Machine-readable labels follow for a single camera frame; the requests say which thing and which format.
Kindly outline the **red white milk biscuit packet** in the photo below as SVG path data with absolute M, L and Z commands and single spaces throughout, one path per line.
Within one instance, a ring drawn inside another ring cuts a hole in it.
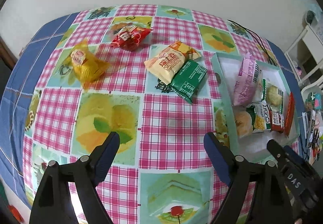
M 291 92 L 288 97 L 288 105 L 285 113 L 280 114 L 278 111 L 269 111 L 271 131 L 283 134 L 289 137 L 295 112 L 295 98 Z

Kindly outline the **green white snack packet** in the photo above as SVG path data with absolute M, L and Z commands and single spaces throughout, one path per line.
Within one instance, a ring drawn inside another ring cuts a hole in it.
M 253 133 L 262 133 L 271 130 L 270 108 L 265 103 L 252 103 L 246 107 L 251 115 Z

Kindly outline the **purple snack packet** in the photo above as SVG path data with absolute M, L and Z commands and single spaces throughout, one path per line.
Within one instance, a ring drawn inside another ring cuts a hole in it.
M 241 62 L 233 92 L 233 106 L 263 101 L 263 74 L 256 59 L 247 53 Z

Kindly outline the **yellow cake packet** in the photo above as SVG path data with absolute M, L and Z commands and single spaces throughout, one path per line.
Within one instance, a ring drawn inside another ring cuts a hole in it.
M 83 89 L 87 89 L 91 83 L 99 80 L 110 66 L 108 62 L 97 58 L 89 50 L 87 39 L 82 40 L 72 48 L 69 58 L 75 76 Z

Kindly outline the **beige swiss roll packet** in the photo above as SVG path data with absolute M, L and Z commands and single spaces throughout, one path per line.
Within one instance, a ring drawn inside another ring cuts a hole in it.
M 169 85 L 176 73 L 188 60 L 201 58 L 193 47 L 176 41 L 161 50 L 155 57 L 144 62 L 145 68 L 165 85 Z

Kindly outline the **red candy packet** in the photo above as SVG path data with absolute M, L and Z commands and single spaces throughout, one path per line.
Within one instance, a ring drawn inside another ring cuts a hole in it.
M 114 36 L 110 47 L 134 51 L 151 32 L 151 28 L 138 27 L 136 25 L 125 26 Z

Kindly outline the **cream orange snack packet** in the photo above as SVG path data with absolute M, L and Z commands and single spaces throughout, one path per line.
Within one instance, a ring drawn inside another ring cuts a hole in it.
M 279 87 L 263 79 L 264 100 L 274 112 L 283 113 L 284 92 Z

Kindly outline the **teal white cardboard tray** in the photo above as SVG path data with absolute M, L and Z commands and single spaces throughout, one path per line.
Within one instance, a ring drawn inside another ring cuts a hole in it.
M 272 156 L 271 139 L 291 145 L 300 135 L 297 114 L 288 113 L 290 88 L 282 71 L 246 57 L 216 53 L 211 59 L 221 103 L 215 103 L 216 135 L 231 152 L 253 163 Z

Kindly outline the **white chair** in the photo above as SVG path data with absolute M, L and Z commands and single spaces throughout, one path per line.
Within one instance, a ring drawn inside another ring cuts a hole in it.
M 306 85 L 305 82 L 317 71 L 322 69 L 322 60 L 308 73 L 306 74 L 299 82 L 298 86 L 301 89 L 301 95 L 303 101 L 305 101 L 310 93 L 320 93 L 322 94 L 322 75 L 316 79 L 316 81 Z

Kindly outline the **blue bedsheet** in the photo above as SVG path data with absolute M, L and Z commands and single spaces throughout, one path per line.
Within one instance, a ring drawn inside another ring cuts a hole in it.
M 47 60 L 77 15 L 60 17 L 37 31 L 14 66 L 1 99 L 1 177 L 25 205 L 22 151 L 27 111 Z

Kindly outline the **white shelf unit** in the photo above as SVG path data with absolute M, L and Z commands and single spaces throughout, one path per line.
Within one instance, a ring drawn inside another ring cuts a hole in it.
M 303 31 L 284 52 L 299 86 L 318 70 L 322 70 L 322 39 L 306 25 Z

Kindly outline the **checkered picture tablecloth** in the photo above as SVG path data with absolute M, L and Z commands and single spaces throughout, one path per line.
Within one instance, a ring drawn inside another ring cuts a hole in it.
M 152 32 L 134 51 L 110 47 L 128 25 Z M 84 39 L 110 64 L 87 89 L 69 58 Z M 144 65 L 176 41 L 201 53 L 197 62 L 207 69 L 192 104 L 166 92 Z M 206 132 L 216 134 L 215 103 L 221 103 L 211 59 L 250 53 L 278 67 L 288 82 L 287 67 L 273 49 L 241 25 L 196 10 L 130 4 L 81 11 L 47 60 L 28 109 L 22 152 L 28 204 L 49 161 L 75 162 L 115 131 L 120 148 L 97 188 L 112 221 L 207 223 L 227 192 L 203 146 Z

